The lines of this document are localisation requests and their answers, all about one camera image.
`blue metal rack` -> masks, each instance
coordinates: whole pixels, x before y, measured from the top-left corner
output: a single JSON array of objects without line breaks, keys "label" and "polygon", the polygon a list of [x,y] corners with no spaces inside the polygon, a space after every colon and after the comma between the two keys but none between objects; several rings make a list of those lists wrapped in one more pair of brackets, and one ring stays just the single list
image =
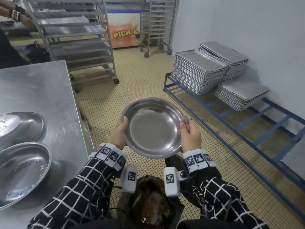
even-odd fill
[{"label": "blue metal rack", "polygon": [[[172,81],[173,83],[171,84],[166,84],[167,80]],[[210,107],[212,105],[215,105],[217,103],[220,103],[221,100],[213,101],[211,103],[205,104],[203,103],[196,95],[194,95],[192,92],[188,90],[188,88],[182,86],[177,80],[175,80],[172,76],[171,73],[167,73],[165,75],[165,80],[164,80],[164,87],[163,91],[168,92],[171,96],[173,96],[183,107],[185,107],[200,123],[202,123],[211,133],[216,136],[217,139],[219,139],[233,154],[238,157],[255,175],[257,175],[272,191],[280,197],[281,200],[284,201],[303,221],[305,221],[305,214],[297,208],[292,202],[290,202],[278,189],[276,189],[263,175],[261,175],[248,161],[246,161],[239,153],[237,153],[227,142],[225,142],[214,130],[212,130],[200,117],[198,117],[189,107],[187,107],[177,96],[174,95],[174,93],[169,90],[169,88],[177,86],[181,88],[183,91],[185,91],[189,96],[191,96],[193,99],[195,99],[199,104],[201,104],[203,107],[205,107],[208,111],[210,111],[217,119],[219,119],[225,126],[227,126],[231,131],[233,131],[236,135],[238,135],[244,142],[246,142],[249,146],[251,146],[257,153],[259,153],[263,158],[265,158],[269,163],[271,163],[276,169],[278,169],[283,175],[285,175],[289,180],[291,180],[295,185],[297,185],[300,189],[305,191],[305,185],[296,177],[292,176],[284,167],[282,167],[279,164],[279,161],[284,158],[284,156],[294,147],[294,145],[302,138],[302,136],[305,134],[305,127],[297,134],[294,135],[281,125],[285,122],[287,122],[288,119],[294,119],[301,124],[305,125],[305,120],[302,119],[301,117],[293,114],[292,112],[282,108],[281,106],[277,105],[276,103],[263,98],[262,101],[268,104],[269,106],[265,108],[262,111],[257,111],[253,107],[249,107],[249,110],[253,111],[256,113],[256,115],[251,118],[243,121],[240,123],[237,127],[232,127],[229,123],[227,123],[224,119],[223,116],[228,115],[229,113],[233,112],[233,109],[229,109],[227,111],[224,111],[220,114],[216,113],[214,110],[212,110]],[[270,109],[276,109],[286,116],[281,119],[279,122],[275,122],[268,118],[266,115],[264,115],[267,111]],[[254,142],[251,142],[248,140],[246,137],[244,137],[242,134],[240,134],[239,130],[241,130],[243,127],[246,125],[250,124],[257,118],[261,117],[262,119],[268,121],[271,123],[273,126],[265,132],[263,135],[261,135],[259,138],[257,138]],[[280,130],[290,136],[292,139],[290,142],[284,146],[284,148],[278,152],[278,154],[274,158],[270,158],[267,156],[262,150],[260,150],[257,146],[260,145],[262,142],[266,141],[267,138],[272,136],[272,134],[275,132],[275,130]]]}]

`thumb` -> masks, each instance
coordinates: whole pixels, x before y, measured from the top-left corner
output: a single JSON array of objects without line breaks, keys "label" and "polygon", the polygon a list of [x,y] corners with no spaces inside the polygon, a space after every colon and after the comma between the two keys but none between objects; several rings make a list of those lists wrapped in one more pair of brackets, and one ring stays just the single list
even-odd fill
[{"label": "thumb", "polygon": [[180,128],[181,136],[189,134],[188,130],[186,129],[185,123],[180,122],[179,128]]},{"label": "thumb", "polygon": [[127,117],[124,117],[123,118],[123,122],[120,123],[118,129],[122,132],[125,132],[125,130],[127,129],[128,127],[128,118]]}]

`wrist cuff with markers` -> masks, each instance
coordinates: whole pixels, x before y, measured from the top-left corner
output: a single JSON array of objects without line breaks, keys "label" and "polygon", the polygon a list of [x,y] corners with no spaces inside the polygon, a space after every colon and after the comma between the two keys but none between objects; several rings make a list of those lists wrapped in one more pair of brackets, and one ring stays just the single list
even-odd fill
[{"label": "wrist cuff with markers", "polygon": [[199,169],[207,167],[217,167],[216,163],[211,159],[208,153],[203,149],[196,149],[188,151],[183,154],[185,163],[189,169],[189,173],[192,173]]},{"label": "wrist cuff with markers", "polygon": [[103,143],[98,146],[94,157],[100,159],[106,165],[113,167],[116,171],[120,171],[124,167],[127,154],[124,150],[118,149],[113,144]]}]

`stack of baking trays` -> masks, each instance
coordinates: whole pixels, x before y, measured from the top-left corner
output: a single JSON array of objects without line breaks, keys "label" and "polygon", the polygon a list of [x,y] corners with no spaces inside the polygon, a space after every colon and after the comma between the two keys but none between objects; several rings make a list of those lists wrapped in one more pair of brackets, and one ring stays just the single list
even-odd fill
[{"label": "stack of baking trays", "polygon": [[227,71],[224,63],[196,50],[176,53],[172,76],[196,95],[212,92]]},{"label": "stack of baking trays", "polygon": [[223,81],[238,77],[245,71],[249,58],[218,42],[203,42],[198,51],[204,55],[215,58],[228,66]]},{"label": "stack of baking trays", "polygon": [[222,82],[215,91],[215,96],[231,108],[241,111],[261,100],[269,88],[240,78]]}]

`hand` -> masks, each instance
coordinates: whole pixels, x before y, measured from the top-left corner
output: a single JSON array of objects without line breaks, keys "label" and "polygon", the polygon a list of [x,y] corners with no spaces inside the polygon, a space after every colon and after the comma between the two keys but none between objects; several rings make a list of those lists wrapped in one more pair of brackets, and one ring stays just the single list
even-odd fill
[{"label": "hand", "polygon": [[180,123],[181,148],[185,153],[190,150],[201,149],[201,133],[193,121],[189,120],[190,133],[183,122]]},{"label": "hand", "polygon": [[126,144],[125,130],[128,127],[128,118],[124,117],[122,123],[117,123],[112,130],[108,143],[115,145],[118,149],[123,150]]},{"label": "hand", "polygon": [[24,24],[27,28],[35,28],[35,25],[34,23],[32,22],[31,19],[27,18],[26,16],[24,15],[21,15],[20,17],[20,22],[22,24]]}]

